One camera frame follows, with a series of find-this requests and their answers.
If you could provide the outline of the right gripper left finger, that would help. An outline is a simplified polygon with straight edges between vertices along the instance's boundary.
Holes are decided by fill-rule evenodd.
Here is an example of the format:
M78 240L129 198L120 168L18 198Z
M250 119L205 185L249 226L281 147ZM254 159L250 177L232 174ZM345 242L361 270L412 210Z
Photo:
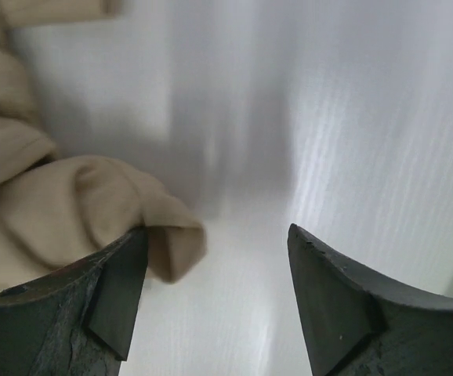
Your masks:
M130 230L101 251L0 292L0 375L117 375L148 264Z

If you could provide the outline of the beige t shirt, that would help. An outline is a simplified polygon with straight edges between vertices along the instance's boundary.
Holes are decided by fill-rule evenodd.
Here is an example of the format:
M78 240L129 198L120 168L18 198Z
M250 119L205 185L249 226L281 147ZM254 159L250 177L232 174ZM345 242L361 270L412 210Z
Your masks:
M150 231L149 268L173 283L205 254L205 230L153 176L101 156L61 159L46 134L17 27L112 16L115 1L0 1L0 292L106 247L136 226Z

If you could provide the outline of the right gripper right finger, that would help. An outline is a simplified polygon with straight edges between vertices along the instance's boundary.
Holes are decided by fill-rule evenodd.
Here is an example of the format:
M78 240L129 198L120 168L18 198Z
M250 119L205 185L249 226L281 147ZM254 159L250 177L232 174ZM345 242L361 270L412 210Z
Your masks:
M296 224L288 258L314 375L453 375L453 298L381 274Z

